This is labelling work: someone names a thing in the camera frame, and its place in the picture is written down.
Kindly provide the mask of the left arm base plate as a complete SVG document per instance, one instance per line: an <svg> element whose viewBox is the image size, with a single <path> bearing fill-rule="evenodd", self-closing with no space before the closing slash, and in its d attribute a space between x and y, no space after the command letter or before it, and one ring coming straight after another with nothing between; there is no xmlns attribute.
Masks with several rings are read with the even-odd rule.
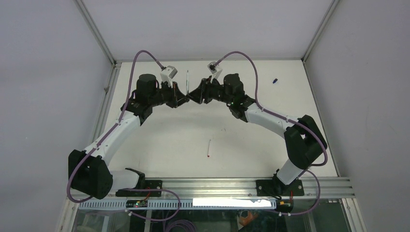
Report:
<svg viewBox="0 0 410 232"><path fill-rule="evenodd" d="M147 189L147 191L130 191L120 189L115 193L116 197L160 197L163 181L159 179L146 179L134 189Z"/></svg>

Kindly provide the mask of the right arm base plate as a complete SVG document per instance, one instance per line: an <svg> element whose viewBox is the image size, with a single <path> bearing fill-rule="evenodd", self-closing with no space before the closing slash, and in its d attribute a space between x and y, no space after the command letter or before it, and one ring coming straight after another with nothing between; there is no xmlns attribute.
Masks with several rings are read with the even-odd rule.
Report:
<svg viewBox="0 0 410 232"><path fill-rule="evenodd" d="M301 180L294 180L289 185L283 185L272 179L259 179L255 181L257 196L304 196L304 187Z"/></svg>

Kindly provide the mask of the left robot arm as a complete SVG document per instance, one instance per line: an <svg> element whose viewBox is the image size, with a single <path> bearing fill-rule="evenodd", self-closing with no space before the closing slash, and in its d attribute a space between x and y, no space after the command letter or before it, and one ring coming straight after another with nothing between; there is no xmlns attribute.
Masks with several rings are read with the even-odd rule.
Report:
<svg viewBox="0 0 410 232"><path fill-rule="evenodd" d="M158 82L153 74L142 74L135 90L129 90L118 117L96 141L82 150L73 150L68 157L67 195L75 189L91 198L103 199L112 191L125 190L133 196L145 192L145 174L133 168L109 170L109 163L127 138L152 114L156 106L177 108L189 101L176 82L165 79Z"/></svg>

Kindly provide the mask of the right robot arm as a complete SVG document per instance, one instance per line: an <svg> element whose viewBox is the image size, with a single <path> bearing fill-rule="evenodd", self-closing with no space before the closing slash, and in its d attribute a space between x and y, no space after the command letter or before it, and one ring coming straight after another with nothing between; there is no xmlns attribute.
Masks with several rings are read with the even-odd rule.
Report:
<svg viewBox="0 0 410 232"><path fill-rule="evenodd" d="M261 126L284 139L288 159L265 188L268 194L284 196L290 192L292 183L327 149L327 143L311 116L294 118L262 108L245 93L236 73L225 76L223 84L210 77L204 78L188 97L198 104L208 104L212 100L223 102L235 118Z"/></svg>

